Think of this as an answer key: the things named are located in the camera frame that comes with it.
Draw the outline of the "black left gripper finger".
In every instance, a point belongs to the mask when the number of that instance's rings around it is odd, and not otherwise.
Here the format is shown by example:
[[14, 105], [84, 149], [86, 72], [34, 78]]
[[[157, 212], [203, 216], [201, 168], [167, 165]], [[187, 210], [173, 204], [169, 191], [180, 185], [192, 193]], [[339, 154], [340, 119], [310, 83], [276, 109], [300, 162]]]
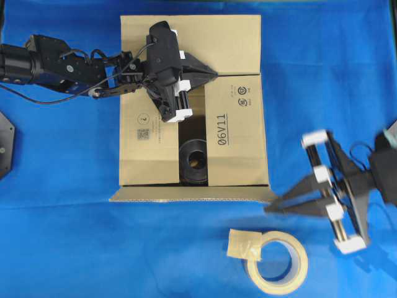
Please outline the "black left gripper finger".
[[181, 65], [183, 73], [201, 73], [215, 77], [218, 76], [215, 70], [187, 52], [184, 52], [184, 56], [181, 58]]
[[182, 73], [181, 78], [183, 80], [189, 80], [190, 81], [190, 89], [194, 90], [197, 89], [209, 82], [214, 81], [217, 79], [218, 74], [217, 73], [198, 73], [198, 72], [193, 72], [193, 73]]

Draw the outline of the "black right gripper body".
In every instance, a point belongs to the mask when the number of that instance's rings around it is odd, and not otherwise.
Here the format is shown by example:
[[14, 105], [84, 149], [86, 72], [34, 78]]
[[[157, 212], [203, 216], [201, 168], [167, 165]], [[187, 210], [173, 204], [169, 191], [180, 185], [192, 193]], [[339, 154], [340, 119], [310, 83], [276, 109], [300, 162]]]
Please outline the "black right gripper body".
[[305, 133], [301, 140], [321, 196], [303, 204], [305, 214], [325, 216], [334, 230], [334, 243], [343, 254], [370, 244], [367, 210], [370, 190], [376, 188], [373, 172], [361, 169], [347, 156], [327, 130]]

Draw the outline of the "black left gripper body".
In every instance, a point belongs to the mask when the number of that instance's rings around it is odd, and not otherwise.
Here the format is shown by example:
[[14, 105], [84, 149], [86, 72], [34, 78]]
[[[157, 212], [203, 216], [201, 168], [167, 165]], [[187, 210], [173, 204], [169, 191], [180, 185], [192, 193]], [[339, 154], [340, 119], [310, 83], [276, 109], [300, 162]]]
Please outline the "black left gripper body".
[[188, 98], [192, 86], [182, 78], [185, 56], [177, 32], [164, 20], [149, 28], [146, 41], [152, 45], [146, 50], [143, 86], [163, 122], [182, 122], [193, 115]]

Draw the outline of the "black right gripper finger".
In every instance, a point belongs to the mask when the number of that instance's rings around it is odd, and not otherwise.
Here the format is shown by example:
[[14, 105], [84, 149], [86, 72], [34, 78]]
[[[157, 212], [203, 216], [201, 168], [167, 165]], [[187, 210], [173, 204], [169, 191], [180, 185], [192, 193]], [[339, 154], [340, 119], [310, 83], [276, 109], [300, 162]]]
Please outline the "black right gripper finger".
[[310, 217], [327, 217], [326, 203], [322, 200], [311, 200], [299, 203], [273, 202], [264, 211], [272, 214], [304, 215]]
[[270, 207], [290, 207], [298, 205], [301, 202], [306, 202], [310, 194], [315, 191], [320, 191], [325, 187], [326, 181], [319, 182], [315, 174], [307, 175], [285, 194], [276, 198], [276, 200], [271, 203]]

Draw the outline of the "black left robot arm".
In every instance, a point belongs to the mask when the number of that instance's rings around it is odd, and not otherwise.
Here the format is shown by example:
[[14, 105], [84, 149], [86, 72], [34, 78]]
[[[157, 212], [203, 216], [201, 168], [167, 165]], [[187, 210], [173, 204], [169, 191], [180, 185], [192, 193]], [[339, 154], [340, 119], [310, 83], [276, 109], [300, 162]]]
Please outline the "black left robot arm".
[[31, 35], [24, 47], [1, 45], [4, 84], [35, 84], [65, 93], [68, 99], [99, 99], [144, 88], [163, 122], [192, 116], [188, 93], [217, 77], [216, 71], [180, 50], [177, 32], [166, 21], [150, 27], [137, 54], [107, 56], [98, 49], [87, 54], [44, 35]]

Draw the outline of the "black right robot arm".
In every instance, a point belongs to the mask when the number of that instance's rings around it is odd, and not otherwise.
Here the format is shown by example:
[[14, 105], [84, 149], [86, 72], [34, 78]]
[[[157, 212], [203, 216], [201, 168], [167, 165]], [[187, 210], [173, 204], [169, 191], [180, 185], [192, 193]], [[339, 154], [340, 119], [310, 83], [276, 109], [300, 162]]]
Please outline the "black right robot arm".
[[329, 130], [304, 134], [301, 145], [312, 173], [265, 211], [328, 218], [334, 243], [343, 254], [368, 247], [370, 191], [376, 189], [384, 203], [396, 204], [396, 127], [392, 125], [376, 136], [368, 167], [359, 167], [352, 153], [345, 153]]

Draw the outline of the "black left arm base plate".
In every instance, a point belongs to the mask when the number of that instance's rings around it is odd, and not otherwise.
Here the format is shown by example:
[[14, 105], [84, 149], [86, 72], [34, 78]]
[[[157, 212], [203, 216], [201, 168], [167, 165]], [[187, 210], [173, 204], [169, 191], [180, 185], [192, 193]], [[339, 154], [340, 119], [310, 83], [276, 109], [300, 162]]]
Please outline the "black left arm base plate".
[[1, 113], [0, 121], [0, 175], [2, 179], [12, 168], [15, 127], [3, 113]]

